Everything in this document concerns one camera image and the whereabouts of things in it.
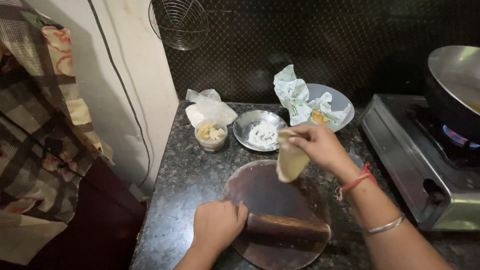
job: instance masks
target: wooden rolling pin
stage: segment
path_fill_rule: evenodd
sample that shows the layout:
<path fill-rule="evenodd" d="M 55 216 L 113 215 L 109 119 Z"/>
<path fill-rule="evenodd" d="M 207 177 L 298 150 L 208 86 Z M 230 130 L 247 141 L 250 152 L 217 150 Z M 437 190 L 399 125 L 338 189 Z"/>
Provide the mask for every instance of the wooden rolling pin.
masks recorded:
<path fill-rule="evenodd" d="M 324 222 L 302 221 L 254 213 L 248 214 L 245 228 L 251 233 L 313 241 L 328 241 L 332 237 L 330 226 Z"/>

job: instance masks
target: flatbread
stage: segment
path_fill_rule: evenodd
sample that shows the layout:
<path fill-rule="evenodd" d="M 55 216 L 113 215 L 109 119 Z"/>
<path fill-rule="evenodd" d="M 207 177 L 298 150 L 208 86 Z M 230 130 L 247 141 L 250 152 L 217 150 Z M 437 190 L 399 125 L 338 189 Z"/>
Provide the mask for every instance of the flatbread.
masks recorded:
<path fill-rule="evenodd" d="M 278 131 L 278 161 L 276 173 L 278 179 L 284 183 L 291 183 L 297 179 L 303 168 L 310 161 L 305 152 L 288 141 L 288 138 L 299 136 L 291 130 Z"/>

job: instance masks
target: stainless steel stove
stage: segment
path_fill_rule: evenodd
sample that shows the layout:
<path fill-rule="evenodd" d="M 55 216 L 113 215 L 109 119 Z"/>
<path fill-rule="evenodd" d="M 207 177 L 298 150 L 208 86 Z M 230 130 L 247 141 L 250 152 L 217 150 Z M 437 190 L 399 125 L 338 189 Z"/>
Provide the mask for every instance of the stainless steel stove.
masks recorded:
<path fill-rule="evenodd" d="M 420 229 L 480 230 L 480 145 L 421 96 L 376 94 L 360 120 Z"/>

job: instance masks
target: red thread bracelet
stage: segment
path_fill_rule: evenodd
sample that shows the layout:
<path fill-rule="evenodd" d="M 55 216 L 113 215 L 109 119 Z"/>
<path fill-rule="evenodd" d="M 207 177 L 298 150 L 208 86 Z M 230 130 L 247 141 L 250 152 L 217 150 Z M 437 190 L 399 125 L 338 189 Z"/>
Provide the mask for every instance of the red thread bracelet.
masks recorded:
<path fill-rule="evenodd" d="M 363 179 L 365 178 L 370 178 L 372 180 L 372 182 L 374 182 L 375 184 L 377 184 L 377 180 L 375 180 L 375 177 L 372 175 L 372 173 L 368 170 L 368 166 L 370 166 L 370 163 L 365 163 L 365 166 L 363 167 L 363 169 L 361 170 L 362 172 L 362 175 L 360 176 L 359 179 L 349 183 L 349 184 L 346 184 L 344 186 L 339 186 L 336 188 L 335 190 L 335 193 L 337 192 L 337 190 L 339 191 L 339 196 L 336 196 L 336 199 L 341 201 L 343 200 L 343 191 L 347 192 L 348 190 L 358 186 L 358 184 L 360 184 L 360 182 L 363 181 Z"/>

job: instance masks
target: wire strainer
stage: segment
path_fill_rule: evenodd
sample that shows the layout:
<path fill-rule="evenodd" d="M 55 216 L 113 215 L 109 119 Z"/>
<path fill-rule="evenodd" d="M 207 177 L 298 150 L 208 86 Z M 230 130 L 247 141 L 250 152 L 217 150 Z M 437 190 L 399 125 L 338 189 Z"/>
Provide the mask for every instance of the wire strainer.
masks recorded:
<path fill-rule="evenodd" d="M 207 37 L 208 18 L 198 0 L 152 0 L 148 13 L 156 35 L 170 47 L 194 49 Z"/>

